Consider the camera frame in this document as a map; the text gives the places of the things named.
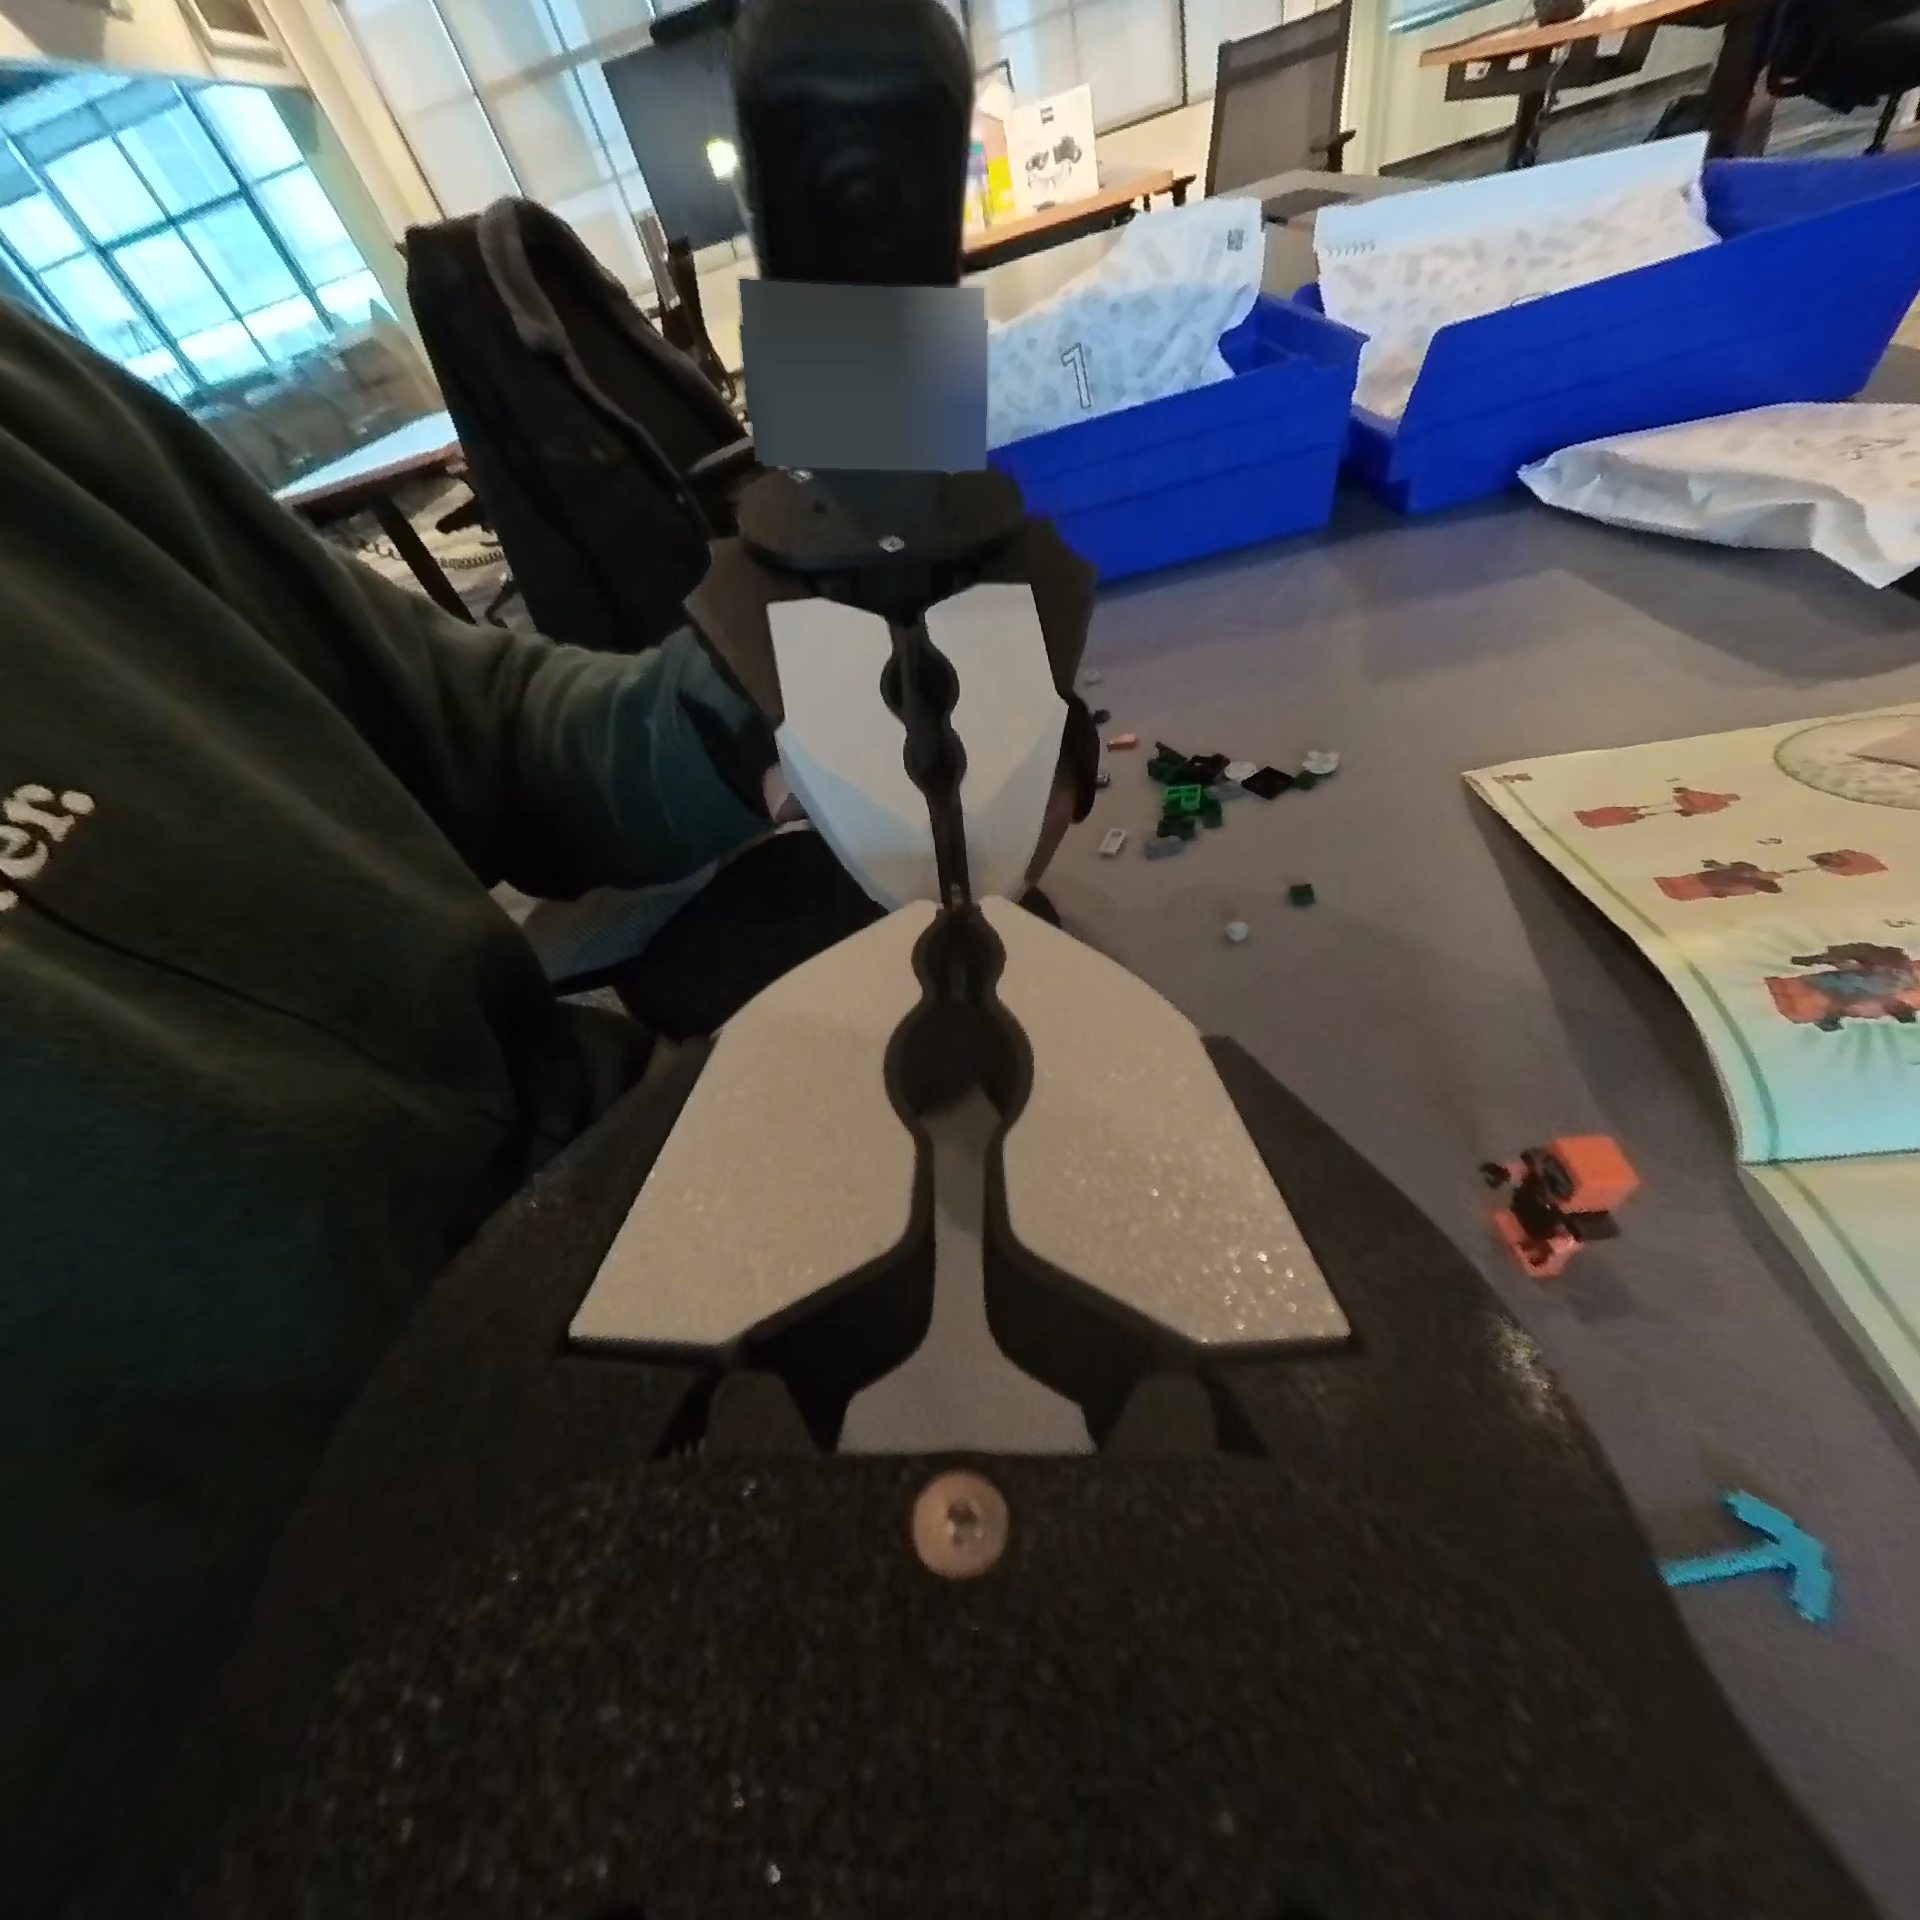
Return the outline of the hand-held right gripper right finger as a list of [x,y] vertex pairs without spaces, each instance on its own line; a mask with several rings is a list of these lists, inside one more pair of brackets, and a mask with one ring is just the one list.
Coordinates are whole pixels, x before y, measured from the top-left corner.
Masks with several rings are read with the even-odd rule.
[[1026,909],[982,918],[1017,1039],[999,1161],[1015,1252],[1202,1357],[1349,1342],[1198,1026]]

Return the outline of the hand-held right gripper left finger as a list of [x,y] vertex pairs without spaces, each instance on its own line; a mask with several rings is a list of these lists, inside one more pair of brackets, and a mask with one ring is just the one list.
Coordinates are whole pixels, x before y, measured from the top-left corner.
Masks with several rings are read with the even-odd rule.
[[917,1250],[933,1151],[890,1080],[922,1009],[908,905],[782,974],[714,1036],[570,1321],[572,1345],[722,1360]]

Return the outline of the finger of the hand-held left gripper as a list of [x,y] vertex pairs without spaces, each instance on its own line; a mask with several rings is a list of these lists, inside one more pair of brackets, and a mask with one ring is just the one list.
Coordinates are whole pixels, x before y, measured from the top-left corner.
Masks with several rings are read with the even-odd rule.
[[910,619],[809,596],[777,602],[782,776],[883,910],[962,900],[959,674]]
[[977,585],[940,605],[940,902],[1019,900],[1077,808],[1070,706],[1028,585]]

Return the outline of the pile of toy bricks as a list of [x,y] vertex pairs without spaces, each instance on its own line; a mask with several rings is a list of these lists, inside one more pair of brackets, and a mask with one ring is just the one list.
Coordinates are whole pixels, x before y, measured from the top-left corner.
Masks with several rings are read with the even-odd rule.
[[1143,761],[1155,804],[1147,829],[1103,829],[1097,856],[1105,862],[1180,859],[1225,829],[1232,808],[1308,797],[1343,773],[1344,758],[1339,748],[1311,748],[1296,767],[1280,767],[1220,752],[1184,752],[1157,740]]

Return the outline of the white instruction booklet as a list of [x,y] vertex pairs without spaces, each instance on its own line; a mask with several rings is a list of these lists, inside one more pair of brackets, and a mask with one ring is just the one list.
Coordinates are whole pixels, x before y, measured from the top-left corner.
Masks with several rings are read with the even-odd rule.
[[1750,1203],[1915,1429],[1916,703],[1462,781],[1677,996]]

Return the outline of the teal toy sword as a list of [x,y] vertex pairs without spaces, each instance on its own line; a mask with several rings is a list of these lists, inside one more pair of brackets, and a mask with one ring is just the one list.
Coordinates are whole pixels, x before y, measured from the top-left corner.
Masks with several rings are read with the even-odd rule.
[[1754,1492],[1729,1488],[1720,1500],[1727,1514],[1747,1529],[1745,1544],[1664,1559],[1657,1564],[1660,1583],[1669,1591],[1689,1591],[1742,1578],[1778,1578],[1801,1620],[1828,1624],[1836,1609],[1828,1548]]

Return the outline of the person's left forearm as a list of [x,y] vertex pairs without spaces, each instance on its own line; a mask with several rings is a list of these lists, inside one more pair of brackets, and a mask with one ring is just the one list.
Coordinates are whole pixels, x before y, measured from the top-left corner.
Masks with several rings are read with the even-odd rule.
[[364,565],[350,711],[481,881],[680,882],[775,829],[775,735],[696,629],[640,655],[459,620]]

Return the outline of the blue plastic bin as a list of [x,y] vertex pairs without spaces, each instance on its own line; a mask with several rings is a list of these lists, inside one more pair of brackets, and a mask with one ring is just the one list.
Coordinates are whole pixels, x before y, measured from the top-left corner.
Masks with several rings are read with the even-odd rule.
[[989,460],[1103,587],[1323,530],[1362,335],[1262,294],[1220,338],[1225,380],[996,447]]
[[1422,517],[1559,450],[1859,396],[1918,289],[1918,157],[1707,166],[1719,242],[1438,330],[1399,423],[1361,402],[1343,473]]

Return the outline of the wooden table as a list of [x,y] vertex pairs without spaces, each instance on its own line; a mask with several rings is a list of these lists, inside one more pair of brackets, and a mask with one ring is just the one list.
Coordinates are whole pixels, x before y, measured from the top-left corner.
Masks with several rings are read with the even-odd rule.
[[1054,249],[1093,238],[1153,214],[1159,203],[1188,205],[1194,173],[1147,170],[1063,205],[1017,214],[972,232],[962,251],[962,276],[981,276]]
[[1548,4],[1548,12],[1553,18],[1532,8],[1523,24],[1460,38],[1419,57],[1424,70],[1444,74],[1444,98],[1453,105],[1516,105],[1502,164],[1506,173],[1537,166],[1548,115],[1562,94],[1635,79],[1663,33],[1720,33],[1703,96],[1709,155],[1725,158],[1737,150],[1773,4],[1583,4],[1581,12]]

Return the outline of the grey office table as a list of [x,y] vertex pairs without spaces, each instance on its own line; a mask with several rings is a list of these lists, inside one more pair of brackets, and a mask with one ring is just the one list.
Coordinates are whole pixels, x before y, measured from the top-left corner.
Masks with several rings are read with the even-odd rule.
[[475,625],[463,594],[400,504],[406,487],[446,481],[463,471],[466,456],[454,421],[439,411],[326,463],[272,497],[316,530],[373,518],[424,596],[442,613]]

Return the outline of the grey office chair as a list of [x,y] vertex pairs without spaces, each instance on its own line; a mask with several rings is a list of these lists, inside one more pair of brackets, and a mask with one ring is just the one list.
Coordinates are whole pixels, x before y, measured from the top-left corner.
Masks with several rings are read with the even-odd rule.
[[1350,37],[1352,4],[1339,3],[1220,42],[1208,198],[1288,174],[1343,177],[1357,137],[1344,115]]

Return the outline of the white paper bag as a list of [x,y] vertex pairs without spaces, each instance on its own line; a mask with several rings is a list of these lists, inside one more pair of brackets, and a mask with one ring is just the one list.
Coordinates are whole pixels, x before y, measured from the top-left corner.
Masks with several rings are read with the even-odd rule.
[[1550,452],[1542,506],[1627,532],[1812,554],[1886,591],[1918,571],[1918,407],[1778,402]]

